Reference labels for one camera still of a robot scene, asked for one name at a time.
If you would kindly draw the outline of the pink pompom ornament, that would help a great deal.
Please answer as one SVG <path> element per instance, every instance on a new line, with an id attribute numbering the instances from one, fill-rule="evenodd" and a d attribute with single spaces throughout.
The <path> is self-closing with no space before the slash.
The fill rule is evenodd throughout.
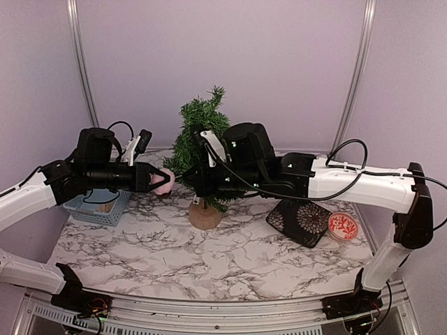
<path id="1" fill-rule="evenodd" d="M 165 177 L 160 176 L 158 174 L 153 174 L 151 176 L 151 181 L 150 181 L 151 185 L 156 184 L 160 181 L 164 182 L 163 185 L 160 185 L 159 187 L 157 187 L 153 190 L 153 192 L 156 195 L 164 195 L 166 193 L 171 192 L 171 190 L 173 189 L 174 183 L 175 183 L 175 174 L 171 170 L 163 167 L 160 169 L 160 171 L 166 173 L 170 177 L 170 180 L 166 181 Z"/>

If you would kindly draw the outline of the clear string ornament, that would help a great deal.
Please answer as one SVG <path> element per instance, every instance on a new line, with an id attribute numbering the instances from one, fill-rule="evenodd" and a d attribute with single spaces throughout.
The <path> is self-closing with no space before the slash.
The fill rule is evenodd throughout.
<path id="1" fill-rule="evenodd" d="M 192 202 L 193 204 L 195 204 L 195 205 L 199 205 L 199 203 L 200 203 L 200 198 L 199 197 L 197 197 L 196 195 L 193 197 L 193 202 Z"/>

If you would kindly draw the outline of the small green christmas tree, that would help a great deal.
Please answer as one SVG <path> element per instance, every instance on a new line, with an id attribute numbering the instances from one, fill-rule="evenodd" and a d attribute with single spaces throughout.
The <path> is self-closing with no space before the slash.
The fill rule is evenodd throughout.
<path id="1" fill-rule="evenodd" d="M 195 172 L 193 168 L 204 163 L 209 166 L 209 156 L 205 148 L 203 131 L 212 131 L 221 140 L 223 132 L 230 127 L 229 118 L 219 111 L 226 90 L 214 86 L 208 92 L 210 97 L 193 98 L 180 108 L 183 118 L 182 130 L 173 143 L 173 155 L 163 160 L 163 166 L 174 172 L 176 182 L 190 191 L 193 187 Z M 199 195 L 198 203 L 189 206 L 189 221 L 199 230 L 212 230 L 221 222 L 228 202 L 244 197 L 244 191 L 217 191 L 214 195 Z"/>

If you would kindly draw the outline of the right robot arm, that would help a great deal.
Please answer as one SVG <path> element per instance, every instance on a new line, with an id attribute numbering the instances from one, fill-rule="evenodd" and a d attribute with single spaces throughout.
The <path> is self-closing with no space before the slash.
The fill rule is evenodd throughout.
<path id="1" fill-rule="evenodd" d="M 262 124 L 231 126 L 217 137 L 193 130 L 199 161 L 186 172 L 198 197 L 256 191 L 264 198 L 341 200 L 393 211 L 393 228 L 367 266 L 360 270 L 346 307 L 359 313 L 370 305 L 409 254 L 429 244 L 433 204 L 422 167 L 384 169 L 334 162 L 331 157 L 288 153 L 278 157 Z"/>

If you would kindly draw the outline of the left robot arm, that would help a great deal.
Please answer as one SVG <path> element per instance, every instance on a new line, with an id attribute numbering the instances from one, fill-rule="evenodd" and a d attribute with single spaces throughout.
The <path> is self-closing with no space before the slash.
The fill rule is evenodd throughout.
<path id="1" fill-rule="evenodd" d="M 151 136 L 151 132 L 142 131 L 123 149 L 109 129 L 81 130 L 77 147 L 68 158 L 37 167 L 25 180 L 1 193 L 1 229 L 94 189 L 169 193 L 175 181 L 171 171 L 135 161 Z M 60 294 L 74 311 L 83 310 L 89 301 L 70 267 L 44 264 L 7 251 L 1 251 L 1 282 Z"/>

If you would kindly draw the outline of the light blue plastic basket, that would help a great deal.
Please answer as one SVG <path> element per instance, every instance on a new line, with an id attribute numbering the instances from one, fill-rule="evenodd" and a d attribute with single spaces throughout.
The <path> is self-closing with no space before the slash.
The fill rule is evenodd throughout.
<path id="1" fill-rule="evenodd" d="M 94 189 L 63 204 L 73 219 L 85 223 L 116 227 L 130 199 L 131 192 Z"/>

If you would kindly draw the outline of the beige burlap bow ornament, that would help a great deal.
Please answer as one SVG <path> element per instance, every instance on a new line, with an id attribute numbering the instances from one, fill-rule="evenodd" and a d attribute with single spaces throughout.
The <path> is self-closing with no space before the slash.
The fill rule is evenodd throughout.
<path id="1" fill-rule="evenodd" d="M 97 206 L 96 211 L 100 213 L 109 213 L 112 210 L 113 206 L 113 203 L 100 204 L 99 206 Z"/>

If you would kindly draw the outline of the black floral rectangular plate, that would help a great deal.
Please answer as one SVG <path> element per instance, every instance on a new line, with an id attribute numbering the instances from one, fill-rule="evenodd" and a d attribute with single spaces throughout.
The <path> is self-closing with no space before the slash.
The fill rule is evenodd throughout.
<path id="1" fill-rule="evenodd" d="M 314 248 L 328 229 L 332 213 L 310 201 L 281 200 L 266 222 L 285 237 L 306 248 Z"/>

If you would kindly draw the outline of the red white patterned bowl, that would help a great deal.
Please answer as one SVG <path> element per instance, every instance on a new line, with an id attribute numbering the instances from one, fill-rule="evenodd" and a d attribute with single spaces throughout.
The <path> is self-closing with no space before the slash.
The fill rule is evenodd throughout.
<path id="1" fill-rule="evenodd" d="M 336 212 L 328 219 L 328 231 L 337 240 L 351 241 L 358 236 L 359 226 L 352 216 Z"/>

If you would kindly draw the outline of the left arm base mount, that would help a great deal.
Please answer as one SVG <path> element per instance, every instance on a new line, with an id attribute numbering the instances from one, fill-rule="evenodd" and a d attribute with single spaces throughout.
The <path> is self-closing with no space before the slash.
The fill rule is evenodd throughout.
<path id="1" fill-rule="evenodd" d="M 80 314 L 79 318 L 108 314 L 112 297 L 96 292 L 72 291 L 52 295 L 51 304 Z"/>

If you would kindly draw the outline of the aluminium front rail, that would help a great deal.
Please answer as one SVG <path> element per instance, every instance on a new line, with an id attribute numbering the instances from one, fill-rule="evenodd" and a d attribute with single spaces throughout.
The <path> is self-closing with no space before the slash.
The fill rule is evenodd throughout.
<path id="1" fill-rule="evenodd" d="M 325 297 L 272 301 L 187 301 L 111 293 L 104 317 L 79 318 L 25 293 L 13 334 L 419 334 L 402 281 L 382 292 L 383 306 L 330 319 Z"/>

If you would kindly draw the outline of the right aluminium frame post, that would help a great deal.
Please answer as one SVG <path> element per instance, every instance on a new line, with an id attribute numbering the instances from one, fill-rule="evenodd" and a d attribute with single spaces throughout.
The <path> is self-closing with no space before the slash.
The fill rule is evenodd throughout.
<path id="1" fill-rule="evenodd" d="M 353 67 L 351 81 L 346 95 L 342 116 L 339 120 L 337 132 L 332 143 L 332 150 L 336 149 L 345 139 L 349 127 L 349 122 L 353 114 L 358 88 L 361 83 L 362 74 L 364 73 L 367 58 L 369 54 L 369 47 L 372 39 L 372 31 L 374 26 L 374 18 L 376 14 L 376 0 L 366 0 L 364 15 L 362 19 L 362 26 L 360 30 L 360 39 L 358 43 L 358 50 Z"/>

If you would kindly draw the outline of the aluminium frame post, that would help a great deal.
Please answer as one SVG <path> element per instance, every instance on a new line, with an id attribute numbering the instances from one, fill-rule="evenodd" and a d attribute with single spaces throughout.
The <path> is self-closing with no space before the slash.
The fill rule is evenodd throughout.
<path id="1" fill-rule="evenodd" d="M 345 139 L 349 127 L 349 122 L 353 114 L 358 88 L 361 83 L 362 74 L 364 73 L 367 58 L 369 54 L 369 47 L 372 39 L 372 31 L 374 26 L 374 18 L 376 14 L 376 0 L 366 0 L 364 15 L 362 19 L 362 26 L 360 30 L 360 39 L 358 43 L 358 50 L 353 67 L 351 81 L 346 95 L 342 116 L 339 120 L 337 132 L 332 143 L 332 150 L 336 149 Z"/>
<path id="2" fill-rule="evenodd" d="M 94 95 L 91 89 L 87 62 L 85 58 L 84 45 L 82 40 L 82 30 L 80 26 L 80 16 L 78 12 L 78 2 L 76 0 L 66 1 L 69 29 L 73 43 L 75 62 L 80 77 L 82 93 L 85 99 L 87 114 L 92 127 L 98 128 L 100 121 L 94 102 Z"/>

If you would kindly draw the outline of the left aluminium frame post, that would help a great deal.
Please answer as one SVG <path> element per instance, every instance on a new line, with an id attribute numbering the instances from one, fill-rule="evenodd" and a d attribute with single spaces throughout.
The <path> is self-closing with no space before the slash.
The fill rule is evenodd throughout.
<path id="1" fill-rule="evenodd" d="M 82 30 L 80 26 L 80 16 L 78 12 L 78 2 L 76 0 L 66 1 L 69 29 L 73 43 L 75 62 L 80 77 L 82 93 L 85 99 L 87 114 L 92 127 L 98 128 L 100 121 L 94 102 L 94 95 L 91 89 L 87 62 L 85 58 L 84 45 L 82 40 Z"/>

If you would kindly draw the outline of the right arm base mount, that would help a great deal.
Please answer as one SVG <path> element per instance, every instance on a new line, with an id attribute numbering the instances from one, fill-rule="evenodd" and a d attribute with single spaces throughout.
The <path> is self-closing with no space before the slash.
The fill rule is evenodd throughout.
<path id="1" fill-rule="evenodd" d="M 322 299 L 322 305 L 326 318 L 332 320 L 373 311 L 375 308 L 381 308 L 383 302 L 376 294 L 355 294 L 352 292 L 326 297 Z"/>

